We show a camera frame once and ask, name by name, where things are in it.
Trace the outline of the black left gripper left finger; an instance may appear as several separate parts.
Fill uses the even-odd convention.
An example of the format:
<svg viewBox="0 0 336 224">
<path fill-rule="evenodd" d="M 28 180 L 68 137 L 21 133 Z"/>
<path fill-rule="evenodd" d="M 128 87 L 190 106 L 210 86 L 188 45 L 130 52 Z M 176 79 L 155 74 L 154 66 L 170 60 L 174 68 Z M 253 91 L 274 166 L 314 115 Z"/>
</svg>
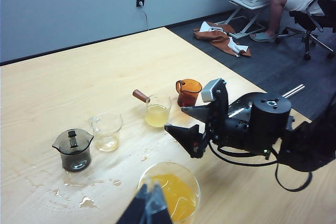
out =
<svg viewBox="0 0 336 224">
<path fill-rule="evenodd" d="M 117 224 L 122 223 L 144 223 L 145 220 L 145 205 L 148 200 L 148 186 L 143 184 L 136 195 L 133 197 Z"/>
</svg>

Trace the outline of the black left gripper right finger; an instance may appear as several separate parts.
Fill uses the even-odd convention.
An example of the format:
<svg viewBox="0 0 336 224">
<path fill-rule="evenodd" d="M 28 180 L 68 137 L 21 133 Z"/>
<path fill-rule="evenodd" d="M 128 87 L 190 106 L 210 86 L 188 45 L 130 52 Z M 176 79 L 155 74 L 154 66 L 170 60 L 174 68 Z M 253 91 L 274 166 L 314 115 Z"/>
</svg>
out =
<svg viewBox="0 0 336 224">
<path fill-rule="evenodd" d="M 158 182 L 154 183 L 145 205 L 145 223 L 171 223 L 163 190 Z"/>
</svg>

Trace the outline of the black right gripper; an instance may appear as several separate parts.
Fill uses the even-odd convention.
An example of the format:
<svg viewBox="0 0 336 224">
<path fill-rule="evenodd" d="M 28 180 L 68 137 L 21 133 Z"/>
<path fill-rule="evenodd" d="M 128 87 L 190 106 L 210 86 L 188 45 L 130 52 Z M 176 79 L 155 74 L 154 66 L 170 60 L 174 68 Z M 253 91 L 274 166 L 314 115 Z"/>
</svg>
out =
<svg viewBox="0 0 336 224">
<path fill-rule="evenodd" d="M 209 82 L 204 87 L 204 101 L 208 105 L 183 106 L 181 111 L 208 124 L 211 139 L 219 147 L 243 148 L 249 123 L 228 116 L 228 93 L 224 82 Z M 191 158 L 202 158 L 207 147 L 206 132 L 199 125 L 190 128 L 166 124 L 164 129 L 188 152 Z"/>
</svg>

